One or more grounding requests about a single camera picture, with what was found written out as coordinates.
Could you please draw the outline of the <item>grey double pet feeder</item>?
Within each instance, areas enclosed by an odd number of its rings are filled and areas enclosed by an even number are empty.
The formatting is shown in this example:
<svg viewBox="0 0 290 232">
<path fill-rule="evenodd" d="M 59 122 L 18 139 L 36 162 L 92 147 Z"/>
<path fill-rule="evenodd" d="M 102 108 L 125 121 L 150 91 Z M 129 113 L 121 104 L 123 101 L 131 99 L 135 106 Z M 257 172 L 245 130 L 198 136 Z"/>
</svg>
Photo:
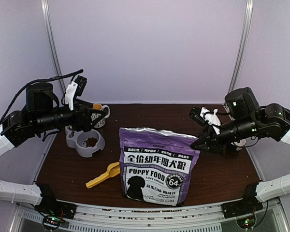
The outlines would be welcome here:
<svg viewBox="0 0 290 232">
<path fill-rule="evenodd" d="M 74 148 L 81 157 L 90 158 L 105 148 L 105 140 L 97 130 L 83 132 L 66 127 L 65 133 L 67 146 Z"/>
</svg>

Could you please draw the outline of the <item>front aluminium rail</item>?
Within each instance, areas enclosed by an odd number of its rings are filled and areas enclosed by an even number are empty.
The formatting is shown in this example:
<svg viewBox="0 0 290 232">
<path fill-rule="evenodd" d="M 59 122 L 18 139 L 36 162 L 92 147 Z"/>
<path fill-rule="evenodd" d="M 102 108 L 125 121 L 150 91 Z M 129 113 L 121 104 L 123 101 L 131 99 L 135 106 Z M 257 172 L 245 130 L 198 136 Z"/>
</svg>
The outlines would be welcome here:
<svg viewBox="0 0 290 232">
<path fill-rule="evenodd" d="M 72 219 L 59 232 L 242 232 L 240 223 L 255 216 L 252 232 L 288 232 L 289 224 L 279 199 L 264 203 L 255 213 L 226 218 L 221 203 L 195 206 L 111 207 L 77 203 Z"/>
</svg>

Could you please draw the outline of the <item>yellow plastic scoop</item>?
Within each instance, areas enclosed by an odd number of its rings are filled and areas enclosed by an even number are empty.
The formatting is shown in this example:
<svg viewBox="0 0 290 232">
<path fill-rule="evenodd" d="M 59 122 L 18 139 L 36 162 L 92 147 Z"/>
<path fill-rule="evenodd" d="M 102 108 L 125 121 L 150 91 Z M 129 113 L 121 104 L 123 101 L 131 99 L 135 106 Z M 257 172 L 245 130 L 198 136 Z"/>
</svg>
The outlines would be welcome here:
<svg viewBox="0 0 290 232">
<path fill-rule="evenodd" d="M 119 162 L 111 163 L 107 166 L 106 172 L 104 172 L 100 176 L 88 181 L 86 183 L 86 187 L 90 189 L 90 188 L 100 184 L 101 182 L 103 182 L 109 178 L 117 176 L 118 174 L 120 174 L 120 163 Z"/>
</svg>

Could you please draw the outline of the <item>white and blue bowl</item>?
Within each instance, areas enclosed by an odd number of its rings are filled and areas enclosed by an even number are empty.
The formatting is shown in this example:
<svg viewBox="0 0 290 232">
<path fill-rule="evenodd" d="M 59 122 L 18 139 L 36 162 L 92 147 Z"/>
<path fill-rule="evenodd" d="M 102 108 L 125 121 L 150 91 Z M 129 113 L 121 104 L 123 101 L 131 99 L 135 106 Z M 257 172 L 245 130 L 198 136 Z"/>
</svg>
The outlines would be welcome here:
<svg viewBox="0 0 290 232">
<path fill-rule="evenodd" d="M 240 141 L 236 141 L 236 142 L 231 142 L 229 144 L 229 149 L 231 151 L 240 151 L 241 149 L 243 149 L 246 146 L 247 142 L 246 139 L 242 139 Z"/>
</svg>

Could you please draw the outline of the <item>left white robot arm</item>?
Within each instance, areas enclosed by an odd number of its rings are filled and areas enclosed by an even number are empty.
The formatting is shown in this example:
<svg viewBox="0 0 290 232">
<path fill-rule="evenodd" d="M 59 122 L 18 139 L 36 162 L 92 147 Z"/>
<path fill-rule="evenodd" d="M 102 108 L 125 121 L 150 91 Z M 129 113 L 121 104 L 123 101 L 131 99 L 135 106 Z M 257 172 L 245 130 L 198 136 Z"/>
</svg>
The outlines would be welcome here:
<svg viewBox="0 0 290 232">
<path fill-rule="evenodd" d="M 110 114 L 109 109 L 98 109 L 92 103 L 78 100 L 83 85 L 76 86 L 71 101 L 60 106 L 49 82 L 30 84 L 26 90 L 26 104 L 0 122 L 0 156 L 19 147 L 26 140 L 61 132 L 66 127 L 73 131 L 88 132 Z M 25 185 L 0 180 L 0 200 L 41 206 L 48 214 L 60 210 L 48 185 Z"/>
</svg>

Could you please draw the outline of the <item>brown pet food kibble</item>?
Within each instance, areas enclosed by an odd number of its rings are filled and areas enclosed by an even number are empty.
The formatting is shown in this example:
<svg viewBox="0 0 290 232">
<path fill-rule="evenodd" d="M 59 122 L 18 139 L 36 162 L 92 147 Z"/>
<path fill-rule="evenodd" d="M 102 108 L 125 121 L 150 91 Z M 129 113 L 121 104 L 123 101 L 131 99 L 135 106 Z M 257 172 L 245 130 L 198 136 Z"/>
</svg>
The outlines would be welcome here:
<svg viewBox="0 0 290 232">
<path fill-rule="evenodd" d="M 84 140 L 84 146 L 85 147 L 94 147 L 98 142 L 98 139 L 94 138 L 94 137 L 90 137 L 87 138 L 86 140 Z"/>
</svg>

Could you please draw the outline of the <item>purple pet food bag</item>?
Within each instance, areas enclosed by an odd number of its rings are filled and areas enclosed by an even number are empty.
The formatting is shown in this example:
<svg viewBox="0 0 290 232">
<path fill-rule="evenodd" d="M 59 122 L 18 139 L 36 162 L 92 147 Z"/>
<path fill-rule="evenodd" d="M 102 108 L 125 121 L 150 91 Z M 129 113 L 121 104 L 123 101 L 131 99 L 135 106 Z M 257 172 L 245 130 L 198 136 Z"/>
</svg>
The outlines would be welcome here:
<svg viewBox="0 0 290 232">
<path fill-rule="evenodd" d="M 182 206 L 200 151 L 196 137 L 170 130 L 120 128 L 120 178 L 123 195 L 132 200 Z"/>
</svg>

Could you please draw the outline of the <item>right aluminium frame post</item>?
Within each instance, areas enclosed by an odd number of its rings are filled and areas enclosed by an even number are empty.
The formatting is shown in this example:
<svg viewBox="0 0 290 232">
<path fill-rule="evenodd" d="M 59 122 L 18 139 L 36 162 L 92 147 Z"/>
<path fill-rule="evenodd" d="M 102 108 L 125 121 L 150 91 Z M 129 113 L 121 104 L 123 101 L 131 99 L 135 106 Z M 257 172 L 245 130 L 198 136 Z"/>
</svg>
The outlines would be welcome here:
<svg viewBox="0 0 290 232">
<path fill-rule="evenodd" d="M 244 7 L 244 16 L 243 16 L 242 25 L 241 25 L 239 45 L 238 45 L 238 49 L 236 53 L 236 59 L 235 59 L 234 67 L 232 70 L 231 80 L 229 82 L 226 93 L 230 93 L 231 91 L 235 90 L 235 87 L 239 78 L 241 66 L 244 59 L 245 49 L 247 47 L 247 42 L 248 42 L 248 38 L 250 34 L 253 11 L 254 11 L 254 1 L 246 0 L 245 7 Z"/>
</svg>

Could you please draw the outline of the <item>aluminium frame post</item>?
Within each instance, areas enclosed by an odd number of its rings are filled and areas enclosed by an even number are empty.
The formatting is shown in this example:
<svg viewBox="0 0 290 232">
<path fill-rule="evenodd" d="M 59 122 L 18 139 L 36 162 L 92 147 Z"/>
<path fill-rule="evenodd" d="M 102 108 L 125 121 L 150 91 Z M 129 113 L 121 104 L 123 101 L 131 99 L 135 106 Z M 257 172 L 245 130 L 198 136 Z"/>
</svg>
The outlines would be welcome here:
<svg viewBox="0 0 290 232">
<path fill-rule="evenodd" d="M 238 45 L 238 49 L 236 53 L 236 59 L 235 59 L 234 67 L 232 70 L 231 80 L 229 82 L 226 93 L 230 93 L 231 91 L 235 90 L 235 87 L 239 78 L 241 66 L 244 59 L 245 49 L 247 47 L 247 42 L 248 42 L 248 38 L 250 34 L 253 11 L 254 11 L 254 1 L 246 0 L 245 7 L 244 7 L 244 16 L 243 16 L 242 25 L 241 25 L 239 45 Z"/>
<path fill-rule="evenodd" d="M 42 15 L 44 19 L 45 29 L 46 29 L 46 35 L 48 38 L 48 43 L 49 43 L 50 52 L 51 52 L 51 59 L 52 59 L 54 69 L 55 69 L 55 74 L 62 75 L 60 64 L 59 64 L 59 59 L 58 59 L 58 53 L 56 50 L 54 33 L 52 29 L 52 23 L 51 23 L 50 11 L 49 11 L 49 1 L 41 0 L 41 8 L 42 8 Z"/>
</svg>

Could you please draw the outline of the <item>left aluminium frame post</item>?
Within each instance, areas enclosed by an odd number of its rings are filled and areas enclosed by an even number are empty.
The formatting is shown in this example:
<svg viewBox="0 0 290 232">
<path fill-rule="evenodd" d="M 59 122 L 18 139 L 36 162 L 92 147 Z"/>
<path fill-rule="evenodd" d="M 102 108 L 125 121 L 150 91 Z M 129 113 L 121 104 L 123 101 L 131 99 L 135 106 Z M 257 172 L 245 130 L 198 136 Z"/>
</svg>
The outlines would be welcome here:
<svg viewBox="0 0 290 232">
<path fill-rule="evenodd" d="M 41 8 L 42 8 L 42 15 L 44 19 L 45 29 L 46 29 L 46 35 L 48 38 L 48 43 L 49 43 L 50 52 L 51 52 L 51 59 L 52 59 L 54 69 L 55 69 L 55 74 L 62 75 L 60 64 L 59 64 L 59 59 L 58 59 L 58 53 L 56 50 L 54 33 L 52 29 L 52 23 L 51 23 L 50 11 L 49 11 L 49 1 L 41 0 Z"/>
</svg>

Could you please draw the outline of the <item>patterned mug yellow inside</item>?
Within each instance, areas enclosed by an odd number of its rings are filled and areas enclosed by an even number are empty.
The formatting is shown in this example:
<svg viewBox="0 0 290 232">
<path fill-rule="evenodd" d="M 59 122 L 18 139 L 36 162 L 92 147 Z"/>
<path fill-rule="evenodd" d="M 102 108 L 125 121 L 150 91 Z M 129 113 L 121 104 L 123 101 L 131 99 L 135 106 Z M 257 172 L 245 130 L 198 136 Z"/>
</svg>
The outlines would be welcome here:
<svg viewBox="0 0 290 232">
<path fill-rule="evenodd" d="M 106 123 L 105 120 L 110 116 L 110 107 L 108 105 L 94 103 L 92 108 L 98 111 L 91 115 L 92 122 L 96 122 L 94 128 L 102 128 Z"/>
</svg>

